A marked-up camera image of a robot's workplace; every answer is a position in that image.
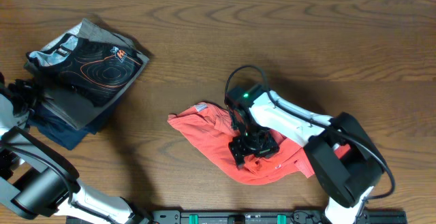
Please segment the orange soccer t-shirt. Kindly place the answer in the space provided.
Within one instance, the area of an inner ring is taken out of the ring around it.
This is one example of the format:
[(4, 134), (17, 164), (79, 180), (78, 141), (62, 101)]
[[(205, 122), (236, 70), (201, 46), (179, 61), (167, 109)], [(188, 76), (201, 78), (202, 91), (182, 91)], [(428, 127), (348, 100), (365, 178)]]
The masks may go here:
[(277, 131), (271, 131), (279, 152), (271, 158), (245, 157), (239, 169), (228, 144), (239, 135), (233, 130), (227, 110), (201, 102), (179, 114), (169, 114), (168, 123), (207, 159), (236, 182), (266, 185), (300, 172), (307, 178), (315, 174), (301, 146)]

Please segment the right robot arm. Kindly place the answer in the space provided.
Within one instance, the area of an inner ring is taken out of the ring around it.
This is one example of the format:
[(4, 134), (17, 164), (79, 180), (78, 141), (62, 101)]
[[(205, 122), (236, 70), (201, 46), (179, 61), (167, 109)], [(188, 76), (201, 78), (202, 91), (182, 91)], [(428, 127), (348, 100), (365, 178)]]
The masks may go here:
[(261, 84), (225, 94), (232, 126), (239, 136), (229, 143), (236, 165), (245, 158), (271, 158), (283, 147), (274, 131), (304, 150), (315, 176), (329, 196), (324, 212), (330, 223), (357, 223), (364, 203), (383, 173), (386, 161), (350, 114), (336, 117), (305, 110), (282, 99)]

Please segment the black t-shirt orange contour print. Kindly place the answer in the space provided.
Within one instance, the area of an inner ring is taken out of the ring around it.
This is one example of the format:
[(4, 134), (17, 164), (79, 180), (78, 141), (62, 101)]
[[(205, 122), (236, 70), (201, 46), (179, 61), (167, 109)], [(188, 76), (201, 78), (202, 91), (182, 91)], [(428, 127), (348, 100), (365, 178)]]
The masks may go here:
[(44, 76), (76, 91), (95, 107), (106, 105), (144, 65), (134, 49), (70, 33), (52, 48), (28, 52), (27, 58)]

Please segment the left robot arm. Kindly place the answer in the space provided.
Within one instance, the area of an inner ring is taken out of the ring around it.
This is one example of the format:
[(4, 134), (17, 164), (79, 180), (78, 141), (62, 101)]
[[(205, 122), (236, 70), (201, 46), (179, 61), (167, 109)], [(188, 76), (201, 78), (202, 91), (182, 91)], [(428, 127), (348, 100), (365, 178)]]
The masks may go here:
[(29, 220), (65, 216), (67, 223), (152, 223), (153, 216), (133, 203), (84, 184), (66, 158), (29, 134), (37, 92), (24, 80), (1, 85), (1, 204)]

